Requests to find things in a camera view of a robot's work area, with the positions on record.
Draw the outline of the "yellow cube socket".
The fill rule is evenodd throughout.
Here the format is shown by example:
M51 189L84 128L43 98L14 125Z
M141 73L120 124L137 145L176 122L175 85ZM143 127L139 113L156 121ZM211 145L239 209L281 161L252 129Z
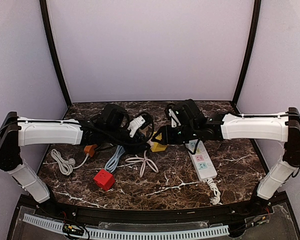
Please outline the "yellow cube socket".
M158 142L153 142L151 139L149 140L149 144L150 144L150 150L153 152L153 153L156 153L156 152L163 152L167 149L167 145L162 145Z

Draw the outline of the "white power strip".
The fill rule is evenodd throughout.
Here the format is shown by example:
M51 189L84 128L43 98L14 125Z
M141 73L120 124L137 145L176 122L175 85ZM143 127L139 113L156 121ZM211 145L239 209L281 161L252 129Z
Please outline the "white power strip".
M214 179L218 175L202 141L198 143L196 153L189 153L189 156L193 163L199 181L204 182L210 178Z

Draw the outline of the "red cube socket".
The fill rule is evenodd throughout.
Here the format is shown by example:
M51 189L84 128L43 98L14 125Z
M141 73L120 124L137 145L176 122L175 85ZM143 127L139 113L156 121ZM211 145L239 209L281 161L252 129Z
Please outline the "red cube socket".
M115 183L115 178L114 176L106 171L105 169L101 169L93 178L94 183L102 188L105 191L108 191L111 189L111 187L114 185Z

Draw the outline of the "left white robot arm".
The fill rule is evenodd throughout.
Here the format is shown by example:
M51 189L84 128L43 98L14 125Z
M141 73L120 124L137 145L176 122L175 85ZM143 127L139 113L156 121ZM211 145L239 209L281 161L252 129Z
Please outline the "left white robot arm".
M0 170L10 174L34 200L41 204L51 192L21 157L21 147L41 144L122 146L126 153L138 154L150 148L149 137L139 130L152 124L142 115L126 125L123 119L106 120L101 115L89 120L43 120L19 117L9 112L0 128Z

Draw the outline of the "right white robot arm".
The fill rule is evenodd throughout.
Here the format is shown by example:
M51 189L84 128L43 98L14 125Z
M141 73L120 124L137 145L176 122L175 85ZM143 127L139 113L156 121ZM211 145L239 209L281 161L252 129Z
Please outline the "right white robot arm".
M205 117L198 112L190 117L185 111L173 111L171 124L164 125L151 140L161 145L185 145L191 140L222 141L262 139L282 142L284 153L260 181L256 195L269 200L277 189L300 169L300 114L295 107L287 112L248 115L214 113Z

